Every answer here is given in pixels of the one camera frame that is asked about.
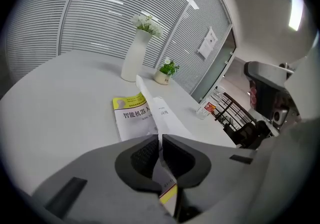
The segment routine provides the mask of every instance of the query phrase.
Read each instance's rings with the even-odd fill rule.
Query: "open book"
[[[172,134],[192,139],[191,133],[179,121],[161,97],[153,98],[140,76],[136,77],[140,93],[125,98],[113,98],[114,115],[122,141],[141,136]],[[177,196],[176,180],[165,162],[158,160],[153,171],[153,180],[162,186],[161,203],[173,216]]]

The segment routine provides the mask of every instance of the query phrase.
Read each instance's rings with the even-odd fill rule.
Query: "white flower pot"
[[[136,30],[135,38],[126,54],[122,66],[121,78],[129,82],[136,81],[136,75],[141,70],[143,59],[146,54],[147,45],[152,35],[143,30]]]
[[[153,79],[162,85],[168,85],[171,75],[164,74],[160,72],[159,70],[156,71],[154,74]]]

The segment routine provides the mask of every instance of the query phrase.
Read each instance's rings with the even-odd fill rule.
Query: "water bottle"
[[[214,89],[212,93],[207,96],[202,103],[200,103],[200,106],[196,112],[197,117],[201,120],[204,120],[209,114],[211,114],[222,100],[224,92],[225,90],[222,87]]]

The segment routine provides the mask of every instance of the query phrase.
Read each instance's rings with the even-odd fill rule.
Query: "table top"
[[[113,97],[139,93],[121,79],[122,59],[85,51],[63,54],[18,81],[0,101],[4,163],[26,193],[80,155],[120,142]],[[152,96],[161,96],[197,141],[235,147],[214,121],[195,115],[198,103],[173,79],[160,85],[155,70],[139,74]]]

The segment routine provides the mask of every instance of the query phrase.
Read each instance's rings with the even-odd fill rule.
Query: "ceiling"
[[[316,29],[306,7],[299,30],[294,31],[288,26],[291,0],[235,1],[243,32],[236,52],[238,58],[280,64],[291,63],[308,53]]]

